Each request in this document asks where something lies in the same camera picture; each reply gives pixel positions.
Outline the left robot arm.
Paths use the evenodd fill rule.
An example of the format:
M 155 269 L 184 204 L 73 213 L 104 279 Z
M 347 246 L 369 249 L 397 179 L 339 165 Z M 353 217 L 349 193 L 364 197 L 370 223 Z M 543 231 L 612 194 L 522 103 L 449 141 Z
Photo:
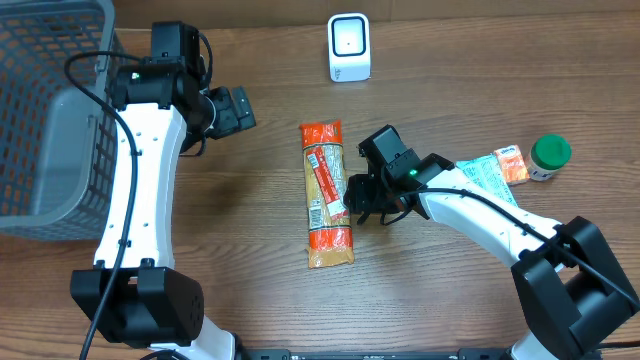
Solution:
M 171 241 L 178 160 L 256 124 L 245 91 L 213 87 L 212 72 L 204 34 L 157 22 L 150 55 L 124 55 L 100 101 L 117 125 L 113 187 L 93 265 L 73 272 L 70 293 L 89 318 L 89 337 L 148 359 L 241 355 L 239 339 L 206 316 L 201 285 L 176 270 Z

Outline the small orange tissue pack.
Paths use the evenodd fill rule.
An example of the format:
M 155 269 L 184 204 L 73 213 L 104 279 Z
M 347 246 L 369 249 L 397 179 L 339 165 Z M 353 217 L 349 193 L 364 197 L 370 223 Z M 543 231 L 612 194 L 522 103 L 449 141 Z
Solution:
M 521 150 L 517 145 L 496 149 L 493 154 L 508 185 L 521 184 L 530 179 Z

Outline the green lid white jar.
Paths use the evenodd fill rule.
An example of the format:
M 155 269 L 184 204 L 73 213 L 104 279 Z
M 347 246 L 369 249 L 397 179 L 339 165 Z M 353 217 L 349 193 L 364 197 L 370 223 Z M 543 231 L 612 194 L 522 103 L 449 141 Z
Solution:
M 572 149 L 569 142 L 557 134 L 540 137 L 531 147 L 525 160 L 530 179 L 549 180 L 571 159 Z

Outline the orange spaghetti package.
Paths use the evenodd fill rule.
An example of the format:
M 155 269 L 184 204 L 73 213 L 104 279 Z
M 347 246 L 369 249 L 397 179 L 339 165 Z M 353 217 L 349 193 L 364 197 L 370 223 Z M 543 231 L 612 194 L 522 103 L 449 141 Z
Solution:
M 309 245 L 308 267 L 354 262 L 350 211 L 343 201 L 347 188 L 342 123 L 300 126 L 305 173 Z

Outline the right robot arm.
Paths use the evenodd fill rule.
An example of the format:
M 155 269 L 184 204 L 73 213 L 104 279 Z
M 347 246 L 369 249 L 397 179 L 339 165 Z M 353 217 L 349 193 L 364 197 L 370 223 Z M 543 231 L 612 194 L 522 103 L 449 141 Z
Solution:
M 449 226 L 510 269 L 528 333 L 504 359 L 586 359 L 639 311 L 639 297 L 600 229 L 511 205 L 477 186 L 453 162 L 420 158 L 386 125 L 357 147 L 368 164 L 349 178 L 344 202 L 364 223 L 411 212 Z

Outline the teal Kleenex tissue pack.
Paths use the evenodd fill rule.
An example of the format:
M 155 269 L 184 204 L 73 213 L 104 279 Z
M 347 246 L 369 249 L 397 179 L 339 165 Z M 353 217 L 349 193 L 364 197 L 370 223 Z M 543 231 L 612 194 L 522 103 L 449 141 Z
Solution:
M 494 155 L 489 154 L 473 160 L 457 161 L 456 167 L 482 189 L 511 205 L 518 206 Z

